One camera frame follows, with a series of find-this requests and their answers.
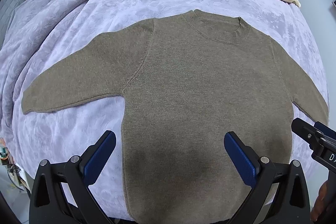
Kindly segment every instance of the cable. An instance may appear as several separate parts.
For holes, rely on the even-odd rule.
[[[12,165],[12,167],[10,169],[10,172],[15,173],[15,174],[20,173],[20,171],[21,171],[20,167],[17,167],[16,165]]]
[[[9,177],[9,179],[11,180],[11,182],[13,183],[13,185],[14,185],[17,189],[19,189],[19,190],[21,190],[21,191],[24,191],[23,189],[21,189],[20,187],[18,187],[18,186],[15,185],[14,181],[11,179],[11,176],[9,175],[8,170],[7,170],[7,175],[8,175],[8,177]]]

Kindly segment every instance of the screw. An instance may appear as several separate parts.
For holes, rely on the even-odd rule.
[[[73,157],[71,157],[70,161],[73,162],[73,163],[76,163],[76,162],[79,161],[79,157],[78,156],[73,156]]]
[[[269,158],[267,158],[267,157],[261,157],[260,160],[261,160],[261,162],[263,162],[265,164],[269,163]]]
[[[45,166],[47,163],[48,163],[47,160],[41,160],[40,165],[41,165],[41,166]]]
[[[293,161],[293,164],[294,164],[294,166],[296,166],[296,167],[299,167],[299,166],[300,166],[300,162],[299,162],[298,160],[294,160],[294,161]]]

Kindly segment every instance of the bed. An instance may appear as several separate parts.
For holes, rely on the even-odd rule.
[[[105,130],[112,130],[117,146],[90,190],[108,216],[132,220],[122,179],[124,99],[110,97],[57,112],[23,115],[23,91],[43,71],[102,32],[195,9],[240,16],[271,36],[312,78],[328,102],[317,45],[294,4],[281,0],[26,0],[14,11],[0,51],[0,135],[20,166],[34,177],[42,159],[67,161],[72,155],[81,155]],[[295,105],[293,110],[293,118],[313,123]],[[294,134],[292,144],[291,160],[299,160],[309,178],[317,163],[311,159],[308,145]],[[69,190],[65,188],[65,192],[74,203]]]

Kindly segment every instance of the blue gripper pad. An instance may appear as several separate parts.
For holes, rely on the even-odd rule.
[[[225,134],[224,147],[233,164],[235,165],[243,182],[246,185],[254,188],[257,183],[257,175],[260,170],[260,165],[258,162],[256,162],[256,158],[251,159],[254,161],[253,164],[249,157],[246,155],[246,153],[243,151],[247,150],[247,148],[249,148],[250,150],[252,149],[248,146],[245,146],[233,131]]]
[[[334,140],[336,140],[336,132],[333,131],[332,129],[330,129],[329,127],[325,126],[323,123],[316,122],[314,124],[314,127],[317,130],[320,130],[324,135],[327,135],[328,137],[333,138]]]
[[[83,182],[86,187],[94,184],[97,181],[115,146],[116,136],[114,132],[107,130],[95,145],[88,147],[87,151],[90,153],[88,153],[87,156],[92,156],[87,159],[87,162],[82,171]]]

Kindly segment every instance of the knit sweater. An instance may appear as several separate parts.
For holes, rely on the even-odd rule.
[[[292,103],[326,124],[310,77],[242,18],[199,10],[102,33],[39,75],[22,110],[50,112],[123,96],[123,182],[140,224],[213,223],[249,192],[223,147],[235,131],[288,163]]]

